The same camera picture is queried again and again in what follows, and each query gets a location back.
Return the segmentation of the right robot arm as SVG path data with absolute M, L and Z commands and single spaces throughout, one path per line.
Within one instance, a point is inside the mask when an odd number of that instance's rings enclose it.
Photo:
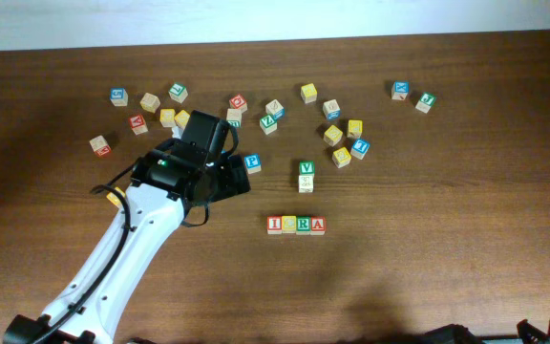
M 420 344 L 550 344 L 550 319 L 547 331 L 544 332 L 532 325 L 528 319 L 516 325 L 515 334 L 476 335 L 467 327 L 450 324 L 417 338 Z

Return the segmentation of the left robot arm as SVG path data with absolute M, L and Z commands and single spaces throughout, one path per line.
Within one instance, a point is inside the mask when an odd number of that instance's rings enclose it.
M 194 111 L 180 137 L 163 141 L 125 169 L 124 192 L 107 191 L 121 208 L 70 284 L 37 319 L 17 315 L 6 343 L 111 343 L 142 275 L 167 238 L 194 208 L 246 193 L 249 179 L 230 122 Z

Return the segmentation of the red A block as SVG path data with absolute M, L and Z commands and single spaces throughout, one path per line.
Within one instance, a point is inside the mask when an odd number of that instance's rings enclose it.
M 326 218 L 325 217 L 311 217 L 310 218 L 310 234 L 311 235 L 324 235 L 326 233 Z

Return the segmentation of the red I block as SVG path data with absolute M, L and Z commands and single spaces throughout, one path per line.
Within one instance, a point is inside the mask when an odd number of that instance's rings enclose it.
M 277 235 L 283 233 L 282 217 L 269 216 L 267 218 L 267 233 L 269 235 Z

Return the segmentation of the green R block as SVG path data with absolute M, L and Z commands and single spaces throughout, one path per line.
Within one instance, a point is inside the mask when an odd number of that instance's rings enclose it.
M 296 218 L 296 234 L 309 235 L 310 232 L 311 232 L 311 219 L 305 216 L 298 216 Z

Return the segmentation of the yellow C block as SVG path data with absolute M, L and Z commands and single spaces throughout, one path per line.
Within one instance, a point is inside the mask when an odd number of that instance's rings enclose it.
M 292 234 L 297 231 L 297 217 L 294 215 L 285 215 L 282 217 L 282 232 Z

